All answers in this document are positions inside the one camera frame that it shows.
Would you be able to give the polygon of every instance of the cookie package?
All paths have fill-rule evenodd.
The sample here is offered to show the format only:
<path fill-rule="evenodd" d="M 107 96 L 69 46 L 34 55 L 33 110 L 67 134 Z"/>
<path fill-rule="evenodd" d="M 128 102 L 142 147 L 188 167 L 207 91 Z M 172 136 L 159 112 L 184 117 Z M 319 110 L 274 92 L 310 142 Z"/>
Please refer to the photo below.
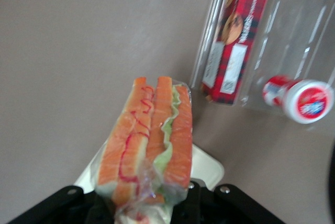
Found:
<path fill-rule="evenodd" d="M 267 0 L 223 0 L 200 89 L 209 101 L 232 105 Z"/>

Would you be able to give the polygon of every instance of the bottle cap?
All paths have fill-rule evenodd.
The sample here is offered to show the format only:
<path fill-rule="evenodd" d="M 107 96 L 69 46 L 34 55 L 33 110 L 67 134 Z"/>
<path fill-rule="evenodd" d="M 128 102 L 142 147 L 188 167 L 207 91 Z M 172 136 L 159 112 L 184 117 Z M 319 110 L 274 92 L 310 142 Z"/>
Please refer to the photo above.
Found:
<path fill-rule="evenodd" d="M 282 107 L 285 114 L 301 124 L 309 124 L 323 118 L 332 108 L 334 91 L 325 82 L 302 80 L 290 87 Z"/>

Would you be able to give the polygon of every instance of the plastic-wrapped sandwich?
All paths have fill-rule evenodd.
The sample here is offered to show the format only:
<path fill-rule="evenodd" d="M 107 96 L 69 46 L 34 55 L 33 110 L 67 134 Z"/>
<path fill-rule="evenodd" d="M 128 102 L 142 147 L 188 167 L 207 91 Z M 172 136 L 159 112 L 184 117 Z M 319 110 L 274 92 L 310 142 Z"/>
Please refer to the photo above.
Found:
<path fill-rule="evenodd" d="M 135 79 L 95 163 L 91 176 L 96 192 L 111 199 L 121 215 L 135 212 L 135 223 L 151 219 L 139 210 L 143 206 L 158 207 L 160 212 L 163 206 L 184 200 L 192 165 L 188 87 L 173 84 L 167 76 L 158 78 L 156 89 L 145 77 Z"/>

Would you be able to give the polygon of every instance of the white tray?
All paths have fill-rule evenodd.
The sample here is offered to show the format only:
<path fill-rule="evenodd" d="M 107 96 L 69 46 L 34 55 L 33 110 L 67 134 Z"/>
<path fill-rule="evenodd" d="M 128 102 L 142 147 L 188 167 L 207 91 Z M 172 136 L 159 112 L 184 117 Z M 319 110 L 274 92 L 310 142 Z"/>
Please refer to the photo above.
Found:
<path fill-rule="evenodd" d="M 74 183 L 84 189 L 84 193 L 93 191 L 91 184 L 90 166 L 94 158 L 85 168 L 83 173 Z M 200 179 L 205 182 L 209 190 L 213 190 L 217 183 L 223 178 L 225 169 L 221 163 L 213 159 L 199 147 L 193 145 L 191 178 Z"/>

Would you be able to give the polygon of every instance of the black holder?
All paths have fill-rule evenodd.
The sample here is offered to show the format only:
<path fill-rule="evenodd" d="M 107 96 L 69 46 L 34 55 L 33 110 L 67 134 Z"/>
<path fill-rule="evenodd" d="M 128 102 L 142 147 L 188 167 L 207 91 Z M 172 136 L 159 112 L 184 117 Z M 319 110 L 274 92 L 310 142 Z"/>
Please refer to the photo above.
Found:
<path fill-rule="evenodd" d="M 111 224 L 115 208 L 94 191 L 67 186 L 8 224 Z M 217 186 L 214 192 L 195 181 L 187 198 L 173 208 L 171 224 L 282 224 L 276 216 L 234 185 Z"/>

